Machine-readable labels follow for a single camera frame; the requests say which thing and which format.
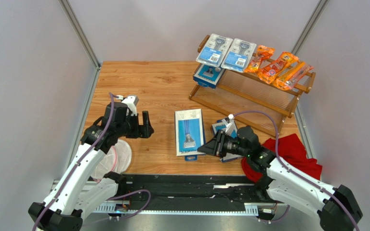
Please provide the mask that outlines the blue Harry's razor box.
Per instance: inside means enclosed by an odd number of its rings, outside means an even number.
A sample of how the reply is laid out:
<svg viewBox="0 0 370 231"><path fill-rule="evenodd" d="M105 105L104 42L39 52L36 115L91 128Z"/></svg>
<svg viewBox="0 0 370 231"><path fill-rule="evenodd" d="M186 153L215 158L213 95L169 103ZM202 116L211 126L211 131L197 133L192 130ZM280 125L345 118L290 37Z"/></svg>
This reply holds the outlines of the blue Harry's razor box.
<svg viewBox="0 0 370 231"><path fill-rule="evenodd" d="M200 64L193 74L193 80L202 87L215 89L224 73L225 70L220 67Z"/></svg>
<svg viewBox="0 0 370 231"><path fill-rule="evenodd" d="M198 148L205 144L205 129L201 109L174 112L176 155L185 161L196 161Z"/></svg>
<svg viewBox="0 0 370 231"><path fill-rule="evenodd" d="M211 128L212 128L213 135L215 135L219 130L226 131L226 121L218 120L217 123L212 124ZM226 133L230 135L232 138L236 138L237 130L238 128L236 124L233 123L233 125L231 125L231 129L229 130L229 132L226 132ZM234 161L234 160L241 159L241 158L242 158L241 155L227 153L226 156L220 158L220 161L222 163L226 163L226 162Z"/></svg>

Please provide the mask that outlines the orange Bic razor bag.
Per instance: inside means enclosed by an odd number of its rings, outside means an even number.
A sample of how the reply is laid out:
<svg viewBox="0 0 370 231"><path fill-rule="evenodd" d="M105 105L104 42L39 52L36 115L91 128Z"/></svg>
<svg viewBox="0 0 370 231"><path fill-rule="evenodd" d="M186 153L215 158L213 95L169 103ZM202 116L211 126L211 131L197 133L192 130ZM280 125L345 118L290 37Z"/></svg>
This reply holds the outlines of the orange Bic razor bag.
<svg viewBox="0 0 370 231"><path fill-rule="evenodd" d="M259 45L255 57L251 59L248 66L245 68L244 73L257 73L263 61L273 56L275 48Z"/></svg>
<svg viewBox="0 0 370 231"><path fill-rule="evenodd" d="M257 73L257 77L261 81L267 84L271 84L276 79L278 74L280 74L284 69L289 67L291 64L298 61L299 57L290 52L284 51L276 60L272 61L267 66L260 69Z"/></svg>
<svg viewBox="0 0 370 231"><path fill-rule="evenodd" d="M306 62L300 61L286 73L278 75L272 84L280 90L292 90L302 77L304 77L313 68L313 66Z"/></svg>

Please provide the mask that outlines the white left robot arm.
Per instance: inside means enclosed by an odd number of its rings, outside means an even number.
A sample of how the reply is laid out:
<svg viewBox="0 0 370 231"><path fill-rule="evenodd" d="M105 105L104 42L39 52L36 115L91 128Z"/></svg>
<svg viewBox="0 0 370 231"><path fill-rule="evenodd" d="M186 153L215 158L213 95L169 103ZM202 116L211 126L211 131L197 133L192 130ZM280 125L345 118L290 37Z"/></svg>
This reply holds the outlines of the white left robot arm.
<svg viewBox="0 0 370 231"><path fill-rule="evenodd" d="M149 112L142 112L142 124L136 111L136 102L128 98L111 101L104 115L96 119L83 133L73 162L68 166L56 187L43 202L33 202L28 209L33 230L79 231L84 220L110 198L122 199L126 178L109 171L88 192L81 194L97 165L119 138L150 138L154 133Z"/></svg>

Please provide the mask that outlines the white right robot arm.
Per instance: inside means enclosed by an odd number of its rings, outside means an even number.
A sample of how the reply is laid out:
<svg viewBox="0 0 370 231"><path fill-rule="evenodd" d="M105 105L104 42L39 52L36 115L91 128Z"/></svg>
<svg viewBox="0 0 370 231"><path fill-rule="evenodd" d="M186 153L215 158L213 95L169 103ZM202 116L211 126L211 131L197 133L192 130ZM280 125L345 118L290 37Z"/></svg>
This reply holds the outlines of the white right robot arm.
<svg viewBox="0 0 370 231"><path fill-rule="evenodd" d="M250 169L262 173L256 185L275 201L286 203L316 219L325 231L353 231L363 218L361 208L346 186L334 187L317 180L275 152L262 146L249 126L238 129L236 137L219 131L199 152L224 157L237 154L246 158Z"/></svg>

